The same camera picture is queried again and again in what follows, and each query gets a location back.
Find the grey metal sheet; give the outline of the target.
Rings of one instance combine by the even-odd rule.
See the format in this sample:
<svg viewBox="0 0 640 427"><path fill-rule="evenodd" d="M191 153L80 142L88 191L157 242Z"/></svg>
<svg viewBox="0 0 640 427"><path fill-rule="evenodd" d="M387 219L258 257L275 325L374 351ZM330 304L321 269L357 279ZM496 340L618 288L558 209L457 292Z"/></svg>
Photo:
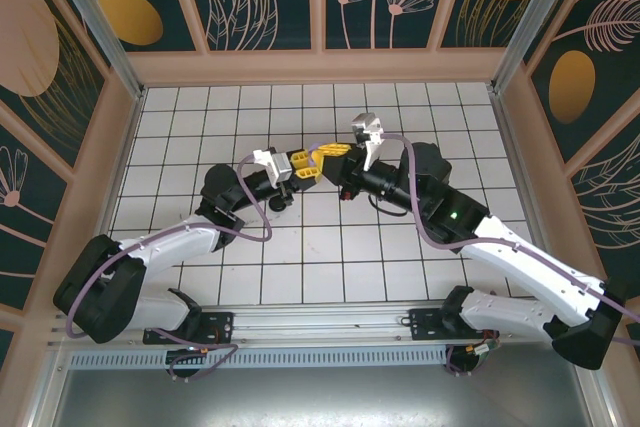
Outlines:
<svg viewBox="0 0 640 427"><path fill-rule="evenodd" d="M569 371L499 366L71 371L37 427L618 427Z"/></svg>

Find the aluminium side rail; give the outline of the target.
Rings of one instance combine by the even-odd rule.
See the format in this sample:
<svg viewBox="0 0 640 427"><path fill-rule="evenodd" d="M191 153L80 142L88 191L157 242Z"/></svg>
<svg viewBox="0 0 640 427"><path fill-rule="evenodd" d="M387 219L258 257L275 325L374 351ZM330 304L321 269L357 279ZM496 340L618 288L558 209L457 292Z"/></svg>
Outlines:
<svg viewBox="0 0 640 427"><path fill-rule="evenodd" d="M491 100L514 169L533 243L562 257L554 208L563 195L557 150L527 95L493 92Z"/></svg>

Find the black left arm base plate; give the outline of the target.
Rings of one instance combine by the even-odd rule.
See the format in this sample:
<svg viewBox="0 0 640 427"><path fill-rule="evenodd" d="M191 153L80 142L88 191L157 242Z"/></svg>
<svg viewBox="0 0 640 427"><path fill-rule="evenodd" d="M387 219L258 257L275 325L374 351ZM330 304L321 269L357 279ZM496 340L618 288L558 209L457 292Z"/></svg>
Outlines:
<svg viewBox="0 0 640 427"><path fill-rule="evenodd" d="M185 341L189 346L196 344L230 344L234 328L232 312L204 312L188 317L181 326L169 334Z"/></svg>

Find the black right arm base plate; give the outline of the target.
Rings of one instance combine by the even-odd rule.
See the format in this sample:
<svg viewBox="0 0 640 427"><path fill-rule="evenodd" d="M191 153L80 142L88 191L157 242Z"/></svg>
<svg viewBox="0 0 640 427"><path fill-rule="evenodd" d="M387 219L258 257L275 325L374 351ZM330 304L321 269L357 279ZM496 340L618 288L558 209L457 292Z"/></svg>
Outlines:
<svg viewBox="0 0 640 427"><path fill-rule="evenodd" d="M414 341L440 340L480 343L483 340L498 339L498 331L478 330L466 324L459 314L447 313L440 308L410 309L400 323L410 330Z"/></svg>

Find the aluminium mounting rail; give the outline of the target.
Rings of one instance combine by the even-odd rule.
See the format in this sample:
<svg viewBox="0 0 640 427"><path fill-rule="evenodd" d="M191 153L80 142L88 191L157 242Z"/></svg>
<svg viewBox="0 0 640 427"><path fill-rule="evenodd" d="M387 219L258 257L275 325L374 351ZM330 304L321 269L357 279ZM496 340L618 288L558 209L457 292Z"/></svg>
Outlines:
<svg viewBox="0 0 640 427"><path fill-rule="evenodd" d="M412 340L400 323L410 309L440 308L441 302L338 303L318 305L206 306L203 312L232 312L231 343L247 347L389 345ZM542 325L553 314L531 299L485 295L472 305L480 330L498 331L503 342L543 342ZM462 341L427 340L435 344Z"/></svg>

